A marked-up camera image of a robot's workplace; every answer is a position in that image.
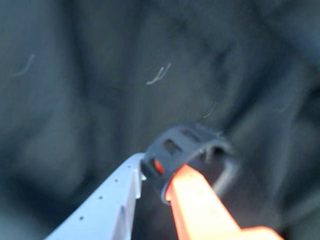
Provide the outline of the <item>blue-grey gripper finger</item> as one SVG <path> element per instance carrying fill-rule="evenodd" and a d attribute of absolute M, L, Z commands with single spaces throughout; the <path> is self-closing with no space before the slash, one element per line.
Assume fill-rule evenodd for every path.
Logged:
<path fill-rule="evenodd" d="M 141 197 L 143 153 L 127 158 L 48 240 L 130 240 L 136 200 Z"/>

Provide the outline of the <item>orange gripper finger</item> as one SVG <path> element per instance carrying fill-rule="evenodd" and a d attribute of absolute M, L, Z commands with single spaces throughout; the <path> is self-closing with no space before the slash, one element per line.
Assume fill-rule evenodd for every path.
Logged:
<path fill-rule="evenodd" d="M 258 226 L 242 229 L 204 176 L 183 165 L 166 192 L 180 240 L 280 240 L 274 230 Z"/>

